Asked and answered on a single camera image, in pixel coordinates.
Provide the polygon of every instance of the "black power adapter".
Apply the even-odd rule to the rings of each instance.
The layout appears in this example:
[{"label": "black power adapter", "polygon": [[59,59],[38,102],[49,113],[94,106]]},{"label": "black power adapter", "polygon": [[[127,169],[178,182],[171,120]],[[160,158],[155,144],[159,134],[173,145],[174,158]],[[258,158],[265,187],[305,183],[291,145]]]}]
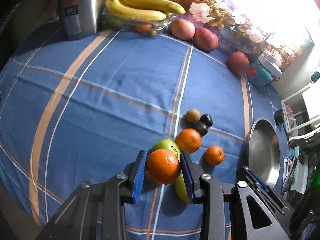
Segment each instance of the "black power adapter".
[{"label": "black power adapter", "polygon": [[284,113],[282,109],[279,109],[275,112],[275,122],[276,125],[282,124],[284,122]]}]

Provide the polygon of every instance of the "floral painting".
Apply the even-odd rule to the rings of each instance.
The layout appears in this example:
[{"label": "floral painting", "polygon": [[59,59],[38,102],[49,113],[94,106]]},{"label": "floral painting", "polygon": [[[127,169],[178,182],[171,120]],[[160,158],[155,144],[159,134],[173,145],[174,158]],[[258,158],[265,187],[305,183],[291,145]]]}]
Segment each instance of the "floral painting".
[{"label": "floral painting", "polygon": [[[259,3],[258,0],[248,0],[248,10],[243,6],[242,0],[172,1],[181,4],[188,12],[182,18],[193,22],[196,28],[206,27],[218,35],[219,50],[227,55],[241,50],[251,62],[261,54],[260,44],[272,29],[266,28],[266,21],[276,19],[264,15],[262,8],[252,9],[253,4]],[[255,19],[256,14],[261,15],[260,21]],[[274,33],[268,38],[263,49],[268,50],[276,58],[276,64],[284,71],[311,43],[311,38],[303,25],[299,27],[298,32],[295,31],[295,35],[288,33],[286,28],[284,32]],[[294,39],[288,39],[288,36],[294,36]]]}]

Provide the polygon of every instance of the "stainless steel thermos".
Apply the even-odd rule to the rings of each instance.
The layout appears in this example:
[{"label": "stainless steel thermos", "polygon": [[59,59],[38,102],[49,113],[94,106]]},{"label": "stainless steel thermos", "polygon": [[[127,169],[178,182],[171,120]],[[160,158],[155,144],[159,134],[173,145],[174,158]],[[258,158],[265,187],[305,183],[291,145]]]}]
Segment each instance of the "stainless steel thermos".
[{"label": "stainless steel thermos", "polygon": [[58,11],[69,40],[77,40],[97,32],[103,0],[58,0]]}]

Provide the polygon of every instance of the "stainless steel bowl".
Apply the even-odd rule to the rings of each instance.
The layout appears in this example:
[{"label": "stainless steel bowl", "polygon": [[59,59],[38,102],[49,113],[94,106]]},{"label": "stainless steel bowl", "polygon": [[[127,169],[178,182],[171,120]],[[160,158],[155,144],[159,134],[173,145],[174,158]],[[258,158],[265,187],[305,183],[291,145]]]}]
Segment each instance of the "stainless steel bowl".
[{"label": "stainless steel bowl", "polygon": [[279,177],[279,140],[270,122],[257,119],[247,142],[247,165],[263,182],[274,187]]}]

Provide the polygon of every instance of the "green light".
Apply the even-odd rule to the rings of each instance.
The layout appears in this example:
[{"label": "green light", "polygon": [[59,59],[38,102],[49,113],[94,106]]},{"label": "green light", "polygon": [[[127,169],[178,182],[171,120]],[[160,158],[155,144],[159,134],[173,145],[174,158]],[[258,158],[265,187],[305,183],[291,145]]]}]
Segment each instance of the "green light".
[{"label": "green light", "polygon": [[320,190],[320,167],[317,167],[316,169],[311,187]]}]

